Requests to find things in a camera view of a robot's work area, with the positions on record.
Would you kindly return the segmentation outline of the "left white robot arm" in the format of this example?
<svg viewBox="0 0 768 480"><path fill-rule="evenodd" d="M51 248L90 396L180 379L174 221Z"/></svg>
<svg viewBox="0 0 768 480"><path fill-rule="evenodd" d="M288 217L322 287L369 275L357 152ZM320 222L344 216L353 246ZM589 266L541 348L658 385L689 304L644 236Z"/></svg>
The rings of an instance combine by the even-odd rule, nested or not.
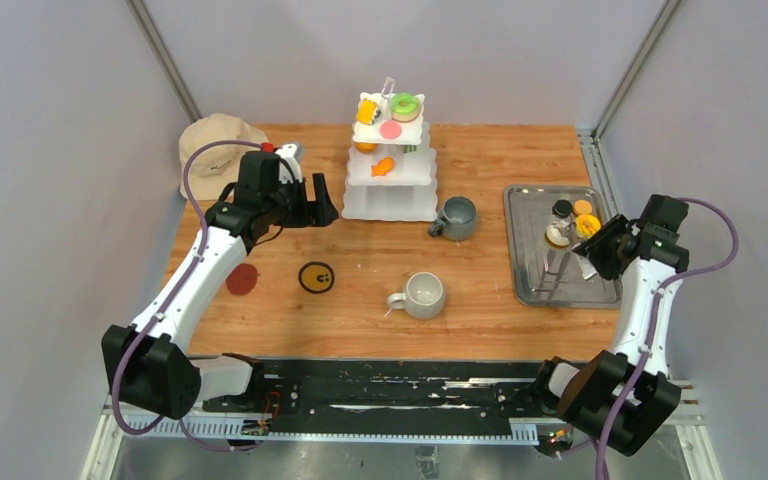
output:
<svg viewBox="0 0 768 480"><path fill-rule="evenodd" d="M158 296L128 326L112 325L103 335L114 403L174 420L224 396L243 413L258 411L267 390L258 362L238 354L192 359L192 336L227 277L271 227L326 227L338 217L324 174L304 177L292 153L245 153L237 181L201 212L193 245Z"/></svg>

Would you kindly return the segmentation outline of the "metal tongs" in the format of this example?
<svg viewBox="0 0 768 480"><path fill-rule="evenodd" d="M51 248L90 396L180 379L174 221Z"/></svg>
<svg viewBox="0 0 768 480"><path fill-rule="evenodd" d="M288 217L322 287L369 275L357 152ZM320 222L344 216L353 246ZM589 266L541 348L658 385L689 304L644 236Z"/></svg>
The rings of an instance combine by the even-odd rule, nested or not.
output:
<svg viewBox="0 0 768 480"><path fill-rule="evenodd" d="M585 281L597 276L596 269L589 260L572 252L581 239L577 234L575 222L571 218L552 220L545 228L544 237L550 247L560 249L567 255L571 254L576 259Z"/></svg>

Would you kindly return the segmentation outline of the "orange fish-shaped pastry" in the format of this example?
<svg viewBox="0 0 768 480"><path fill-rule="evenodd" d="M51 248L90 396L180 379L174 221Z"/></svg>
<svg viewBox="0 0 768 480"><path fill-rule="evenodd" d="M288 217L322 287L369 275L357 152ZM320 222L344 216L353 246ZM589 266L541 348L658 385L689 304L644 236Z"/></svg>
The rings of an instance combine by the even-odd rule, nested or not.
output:
<svg viewBox="0 0 768 480"><path fill-rule="evenodd" d="M371 166L372 177L384 177L388 175L395 168L395 159L392 157L384 157L377 163Z"/></svg>

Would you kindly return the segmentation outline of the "green frosted donut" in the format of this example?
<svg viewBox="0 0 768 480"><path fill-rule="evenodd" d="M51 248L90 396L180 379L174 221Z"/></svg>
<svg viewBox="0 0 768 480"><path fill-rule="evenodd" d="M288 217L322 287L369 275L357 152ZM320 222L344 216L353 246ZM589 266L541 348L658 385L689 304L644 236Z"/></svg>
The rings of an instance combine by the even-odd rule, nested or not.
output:
<svg viewBox="0 0 768 480"><path fill-rule="evenodd" d="M401 123L412 122L420 115L422 105L422 99L418 95L395 94L389 100L391 118Z"/></svg>

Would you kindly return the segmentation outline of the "white chocolate donut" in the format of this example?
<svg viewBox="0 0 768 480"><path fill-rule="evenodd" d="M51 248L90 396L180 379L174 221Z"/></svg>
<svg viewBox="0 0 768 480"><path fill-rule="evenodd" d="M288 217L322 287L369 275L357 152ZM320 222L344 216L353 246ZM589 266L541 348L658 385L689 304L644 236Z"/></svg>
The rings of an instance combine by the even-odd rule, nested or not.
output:
<svg viewBox="0 0 768 480"><path fill-rule="evenodd" d="M544 231L546 241L554 248L567 248L571 244L570 235L571 224L564 222L552 222Z"/></svg>

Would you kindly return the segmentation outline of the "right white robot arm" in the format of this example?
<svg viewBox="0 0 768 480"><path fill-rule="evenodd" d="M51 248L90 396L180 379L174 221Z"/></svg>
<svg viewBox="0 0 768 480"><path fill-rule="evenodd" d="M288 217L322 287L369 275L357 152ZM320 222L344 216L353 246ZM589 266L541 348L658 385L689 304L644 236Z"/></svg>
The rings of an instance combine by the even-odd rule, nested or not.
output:
<svg viewBox="0 0 768 480"><path fill-rule="evenodd" d="M632 456L676 410L680 389L668 378L666 337L672 303L689 267L679 244L684 203L656 203L635 219L570 215L545 229L599 277L622 287L611 346L582 367L560 357L544 361L531 390L534 408L593 439L601 451Z"/></svg>

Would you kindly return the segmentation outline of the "orange cupcake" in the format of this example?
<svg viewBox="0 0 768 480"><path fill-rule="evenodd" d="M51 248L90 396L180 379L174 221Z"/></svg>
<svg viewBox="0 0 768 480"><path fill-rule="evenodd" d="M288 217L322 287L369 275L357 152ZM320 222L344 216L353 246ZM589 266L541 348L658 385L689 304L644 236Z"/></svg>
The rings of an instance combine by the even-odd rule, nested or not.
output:
<svg viewBox="0 0 768 480"><path fill-rule="evenodd" d="M378 149L379 145L369 142L354 142L353 147L360 153L371 154Z"/></svg>

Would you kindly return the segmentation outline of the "yellow cake slice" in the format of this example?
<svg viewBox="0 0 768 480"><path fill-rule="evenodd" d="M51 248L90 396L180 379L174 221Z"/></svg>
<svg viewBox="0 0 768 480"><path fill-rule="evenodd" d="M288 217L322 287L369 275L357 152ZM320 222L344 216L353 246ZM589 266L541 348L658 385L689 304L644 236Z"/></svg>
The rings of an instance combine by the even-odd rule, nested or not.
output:
<svg viewBox="0 0 768 480"><path fill-rule="evenodd" d="M378 100L362 98L358 104L355 120L361 125L375 125L382 118L382 107Z"/></svg>

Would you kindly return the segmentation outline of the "yellow frosted donut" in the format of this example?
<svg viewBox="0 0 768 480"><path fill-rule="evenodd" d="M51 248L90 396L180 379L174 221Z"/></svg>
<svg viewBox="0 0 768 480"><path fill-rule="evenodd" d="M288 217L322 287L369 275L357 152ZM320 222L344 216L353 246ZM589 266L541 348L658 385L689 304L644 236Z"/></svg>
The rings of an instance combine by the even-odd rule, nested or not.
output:
<svg viewBox="0 0 768 480"><path fill-rule="evenodd" d="M578 215L575 219L576 235L582 240L592 238L601 228L601 221L592 214Z"/></svg>

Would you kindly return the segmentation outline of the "pink round macaron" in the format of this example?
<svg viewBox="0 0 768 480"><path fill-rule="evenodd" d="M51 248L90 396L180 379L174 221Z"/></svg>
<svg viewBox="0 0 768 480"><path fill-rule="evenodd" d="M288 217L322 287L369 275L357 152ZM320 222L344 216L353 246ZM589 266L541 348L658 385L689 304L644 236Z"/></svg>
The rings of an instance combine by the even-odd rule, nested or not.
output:
<svg viewBox="0 0 768 480"><path fill-rule="evenodd" d="M387 120L380 124L379 135L383 139L395 140L402 134L402 126L400 122L394 120Z"/></svg>

